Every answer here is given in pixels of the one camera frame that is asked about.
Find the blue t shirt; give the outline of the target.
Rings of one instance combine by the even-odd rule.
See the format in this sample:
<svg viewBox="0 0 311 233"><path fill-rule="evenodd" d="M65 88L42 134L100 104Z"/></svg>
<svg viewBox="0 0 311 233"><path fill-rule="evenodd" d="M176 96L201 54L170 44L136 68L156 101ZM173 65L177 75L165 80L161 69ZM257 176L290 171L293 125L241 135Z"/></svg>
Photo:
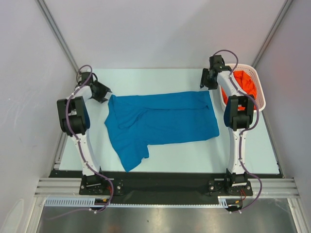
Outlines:
<svg viewBox="0 0 311 233"><path fill-rule="evenodd" d="M115 96L105 126L126 172L149 157L149 145L205 141L219 127L208 91Z"/></svg>

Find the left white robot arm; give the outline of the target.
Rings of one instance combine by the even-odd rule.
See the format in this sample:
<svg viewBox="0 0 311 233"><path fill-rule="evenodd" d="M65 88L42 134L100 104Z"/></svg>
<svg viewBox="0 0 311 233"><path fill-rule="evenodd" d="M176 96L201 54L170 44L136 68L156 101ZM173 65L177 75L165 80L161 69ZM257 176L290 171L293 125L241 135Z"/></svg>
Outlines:
<svg viewBox="0 0 311 233"><path fill-rule="evenodd" d="M110 99L111 94L111 89L99 82L95 73L84 71L78 73L74 92L56 102L61 130L74 142L85 177L96 176L101 171L90 142L86 102L94 100L102 104Z"/></svg>

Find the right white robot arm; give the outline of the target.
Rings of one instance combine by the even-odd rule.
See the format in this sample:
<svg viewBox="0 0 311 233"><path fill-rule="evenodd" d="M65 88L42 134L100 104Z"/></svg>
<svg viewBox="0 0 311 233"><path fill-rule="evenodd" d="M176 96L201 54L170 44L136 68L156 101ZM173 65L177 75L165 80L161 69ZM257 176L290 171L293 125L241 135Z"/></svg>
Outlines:
<svg viewBox="0 0 311 233"><path fill-rule="evenodd" d="M209 68L204 68L200 87L215 90L221 87L227 104L224 111L224 124L229 131L229 163L226 169L224 189L230 195L237 194L242 185L247 184L247 171L244 154L246 134L251 130L255 100L236 81L233 69L227 66L221 55L209 58Z"/></svg>

